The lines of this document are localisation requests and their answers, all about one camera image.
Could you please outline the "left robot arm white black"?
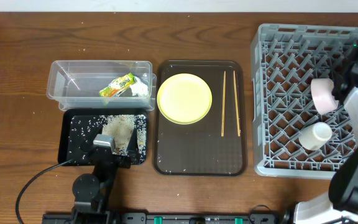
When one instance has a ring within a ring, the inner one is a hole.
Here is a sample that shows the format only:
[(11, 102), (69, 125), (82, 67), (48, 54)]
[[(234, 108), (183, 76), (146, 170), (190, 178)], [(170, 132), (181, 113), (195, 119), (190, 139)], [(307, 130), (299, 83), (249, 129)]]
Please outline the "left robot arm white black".
[(94, 165), (93, 172), (82, 174), (73, 183), (75, 196), (72, 223), (120, 223), (121, 215), (108, 209), (109, 197), (118, 169), (128, 169), (140, 159), (137, 130), (133, 129), (128, 153), (121, 156), (112, 153), (114, 138), (103, 135), (98, 128), (81, 143), (80, 149)]

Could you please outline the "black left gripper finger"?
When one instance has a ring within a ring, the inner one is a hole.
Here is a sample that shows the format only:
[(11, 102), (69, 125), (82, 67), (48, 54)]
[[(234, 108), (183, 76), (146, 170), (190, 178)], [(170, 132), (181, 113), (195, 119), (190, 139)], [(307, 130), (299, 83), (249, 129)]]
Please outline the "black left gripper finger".
[(94, 146), (93, 142), (87, 139), (85, 139), (80, 145), (80, 150), (87, 156), (92, 155), (95, 152), (95, 149), (96, 147)]
[(137, 128), (134, 128), (130, 137), (130, 140), (127, 145), (127, 155), (136, 156), (138, 155), (138, 145), (137, 145)]

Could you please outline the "green snack wrapper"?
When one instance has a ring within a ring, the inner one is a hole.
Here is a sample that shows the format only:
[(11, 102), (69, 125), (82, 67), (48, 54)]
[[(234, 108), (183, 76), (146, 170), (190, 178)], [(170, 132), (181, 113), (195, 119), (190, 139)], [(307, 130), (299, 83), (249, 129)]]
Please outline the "green snack wrapper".
[(123, 77), (114, 79), (107, 87), (99, 91), (101, 97), (119, 96), (122, 92), (126, 91), (132, 84), (135, 78), (132, 73), (128, 73)]

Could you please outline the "white napkin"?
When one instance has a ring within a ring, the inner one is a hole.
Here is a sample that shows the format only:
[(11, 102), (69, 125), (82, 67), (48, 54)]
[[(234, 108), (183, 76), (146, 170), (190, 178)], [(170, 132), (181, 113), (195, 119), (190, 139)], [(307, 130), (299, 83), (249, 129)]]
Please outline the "white napkin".
[(134, 77), (134, 83), (129, 88), (132, 96), (146, 96), (149, 93), (148, 86), (139, 77)]

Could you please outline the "yellow plate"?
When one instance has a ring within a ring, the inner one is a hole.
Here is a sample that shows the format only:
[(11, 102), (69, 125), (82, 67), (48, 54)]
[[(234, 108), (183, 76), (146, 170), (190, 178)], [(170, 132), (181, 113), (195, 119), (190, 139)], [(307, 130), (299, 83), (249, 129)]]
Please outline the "yellow plate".
[(157, 105), (161, 114), (175, 124), (193, 124), (203, 119), (213, 102), (209, 85), (190, 73), (167, 78), (159, 87)]

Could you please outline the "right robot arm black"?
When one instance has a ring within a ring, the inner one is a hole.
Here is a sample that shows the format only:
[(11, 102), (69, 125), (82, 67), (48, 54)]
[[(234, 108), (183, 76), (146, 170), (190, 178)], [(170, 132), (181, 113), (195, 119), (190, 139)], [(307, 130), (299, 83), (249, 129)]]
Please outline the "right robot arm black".
[(339, 75), (311, 81), (311, 94), (321, 115), (343, 106), (352, 124), (356, 148), (332, 177), (329, 190), (298, 203), (290, 223), (358, 223), (358, 41)]

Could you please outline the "pink bowl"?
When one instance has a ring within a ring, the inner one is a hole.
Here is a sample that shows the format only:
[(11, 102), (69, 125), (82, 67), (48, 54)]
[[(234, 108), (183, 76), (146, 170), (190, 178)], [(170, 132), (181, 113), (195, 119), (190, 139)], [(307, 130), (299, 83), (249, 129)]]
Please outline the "pink bowl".
[(336, 110), (339, 101), (332, 94), (334, 82), (329, 78), (314, 78), (310, 85), (311, 95), (317, 112), (321, 115)]

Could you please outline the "small cream cup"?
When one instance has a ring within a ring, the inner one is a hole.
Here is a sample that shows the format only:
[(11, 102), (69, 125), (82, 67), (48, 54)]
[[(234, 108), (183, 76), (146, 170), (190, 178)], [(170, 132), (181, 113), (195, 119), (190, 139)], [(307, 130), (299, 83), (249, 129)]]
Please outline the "small cream cup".
[(305, 149), (317, 151), (331, 139), (332, 135), (332, 129), (328, 124), (318, 122), (303, 128), (298, 139)]

